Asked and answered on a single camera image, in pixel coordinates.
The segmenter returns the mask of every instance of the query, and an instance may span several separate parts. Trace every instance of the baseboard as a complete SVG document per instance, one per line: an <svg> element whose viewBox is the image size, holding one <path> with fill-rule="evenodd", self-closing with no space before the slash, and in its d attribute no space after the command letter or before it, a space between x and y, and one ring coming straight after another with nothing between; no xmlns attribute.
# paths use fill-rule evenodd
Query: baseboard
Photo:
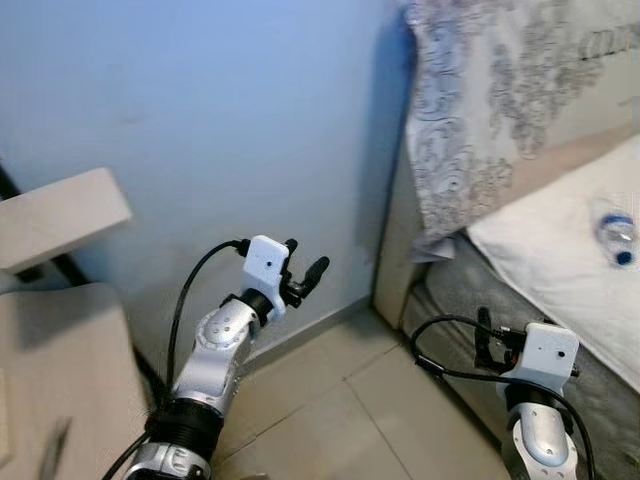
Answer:
<svg viewBox="0 0 640 480"><path fill-rule="evenodd" d="M278 358L324 333L338 323L348 321L370 305L371 297L366 296L360 300L356 300L344 308L341 308L340 310L330 313L326 317L316 320L309 325L305 325L298 330L292 331L286 336L278 339L276 342L252 352L245 363L246 370L253 371L274 362Z"/></svg>

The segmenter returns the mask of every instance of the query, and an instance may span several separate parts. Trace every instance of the blue bottle cap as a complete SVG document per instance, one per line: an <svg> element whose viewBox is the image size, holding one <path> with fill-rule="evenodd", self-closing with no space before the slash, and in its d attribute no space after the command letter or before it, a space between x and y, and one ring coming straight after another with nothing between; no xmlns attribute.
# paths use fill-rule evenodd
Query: blue bottle cap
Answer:
<svg viewBox="0 0 640 480"><path fill-rule="evenodd" d="M611 213L602 217L602 220L600 220L600 227L602 228L610 223L626 223L627 225L633 225L633 219L626 214Z"/></svg>
<svg viewBox="0 0 640 480"><path fill-rule="evenodd" d="M631 255L631 252L620 252L616 255L616 261L618 265L628 265L633 261L633 255Z"/></svg>

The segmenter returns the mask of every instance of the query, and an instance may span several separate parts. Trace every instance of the beige floor tile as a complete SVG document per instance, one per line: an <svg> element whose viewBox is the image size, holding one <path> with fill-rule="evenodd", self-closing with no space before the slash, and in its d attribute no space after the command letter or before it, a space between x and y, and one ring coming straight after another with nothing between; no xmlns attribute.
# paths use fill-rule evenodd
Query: beige floor tile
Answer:
<svg viewBox="0 0 640 480"><path fill-rule="evenodd" d="M220 480L268 473L271 480L409 480L344 382L227 459Z"/></svg>
<svg viewBox="0 0 640 480"><path fill-rule="evenodd" d="M227 416L214 463L396 344L383 321L367 310L248 376Z"/></svg>
<svg viewBox="0 0 640 480"><path fill-rule="evenodd" d="M499 453L403 347L347 381L413 480L509 479Z"/></svg>

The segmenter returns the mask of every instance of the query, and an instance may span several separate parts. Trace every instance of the mattress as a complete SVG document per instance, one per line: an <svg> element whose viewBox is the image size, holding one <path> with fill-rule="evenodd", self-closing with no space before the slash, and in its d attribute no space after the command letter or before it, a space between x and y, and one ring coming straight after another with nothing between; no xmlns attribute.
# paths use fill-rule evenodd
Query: mattress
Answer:
<svg viewBox="0 0 640 480"><path fill-rule="evenodd" d="M494 326L522 329L544 318L493 270L468 239L458 236L456 247L454 260L431 265L423 281L413 288L403 317L407 333L440 313L473 317L479 306L489 307ZM443 364L473 371L473 329L436 325L419 344ZM609 480L640 478L640 395L584 346L576 364L581 375L569 381L565 395L587 425L600 476ZM495 385L458 379L448 383L496 437L504 436L507 414ZM579 435L573 438L583 453Z"/></svg>
<svg viewBox="0 0 640 480"><path fill-rule="evenodd" d="M613 266L594 232L603 197L640 224L637 192L640 136L475 223L469 236L511 287L640 392L640 262Z"/></svg>

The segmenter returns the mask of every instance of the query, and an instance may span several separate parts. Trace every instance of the black wire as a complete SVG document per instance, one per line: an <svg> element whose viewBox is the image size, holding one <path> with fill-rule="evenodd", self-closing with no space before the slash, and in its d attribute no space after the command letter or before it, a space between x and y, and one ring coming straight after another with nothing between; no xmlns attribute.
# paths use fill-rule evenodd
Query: black wire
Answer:
<svg viewBox="0 0 640 480"><path fill-rule="evenodd" d="M200 271L200 269L204 266L204 264L213 257L220 250L223 250L227 247L238 248L241 246L241 242L238 240L230 240L228 242L221 243L217 247L212 248L204 256L198 261L187 281L184 282L182 290L180 291L180 296L178 297L178 301L176 302L176 308L173 312L173 321L171 323L171 335L169 336L169 348L167 351L167 389L171 391L173 387L173 374L175 370L175 358L176 358L176 339L178 338L178 327L180 326L180 316L182 315L182 308L184 307L184 302L187 299L187 294L189 293L189 289L191 288L191 284L193 280L196 278L196 275Z"/></svg>
<svg viewBox="0 0 640 480"><path fill-rule="evenodd" d="M109 468L109 470L107 470L107 473L104 474L102 480L111 480L113 476L118 472L118 470L120 470L120 467L124 465L124 462L127 461L127 458L129 458L133 454L133 452L135 452L140 447L140 445L142 445L148 438L149 432L144 432L137 439L135 439L133 443L129 445L129 447L124 452L122 452L122 455L120 455L118 459L113 462L113 465L111 465L111 468Z"/></svg>
<svg viewBox="0 0 640 480"><path fill-rule="evenodd" d="M411 353L416 359L416 365L422 367L423 369L427 370L429 373L436 376L448 375L450 377L463 378L467 380L505 383L509 385L521 385L521 386L530 387L540 392L546 393L547 395L552 397L554 400L556 400L558 403L560 403L563 407L565 407L573 417L574 421L576 422L576 425L578 426L578 430L580 431L580 436L582 437L582 442L584 444L584 449L587 457L586 461L587 461L587 470L588 470L589 480L595 480L596 465L595 465L595 458L593 454L593 446L591 445L591 438L589 437L587 426L584 424L584 421L582 420L582 417L580 417L580 414L578 413L576 408L562 395L558 394L554 390L551 390L550 388L544 387L535 382L522 380L520 378L499 377L496 375L482 375L477 373L468 373L468 372L459 372L457 370L449 370L448 368L442 366L435 360L432 360L431 358L427 357L422 352L422 350L418 347L418 344L417 344L418 338L420 337L420 335L424 333L424 331L427 328L431 327L432 325L435 325L436 323L441 323L441 322L464 323L466 325L471 325L475 328L480 328L481 330L484 330L490 333L492 336L496 336L495 333L490 328L482 325L481 323L473 320L472 318L464 317L462 315L438 315L432 318L431 320L423 323L411 335L410 347L411 347Z"/></svg>

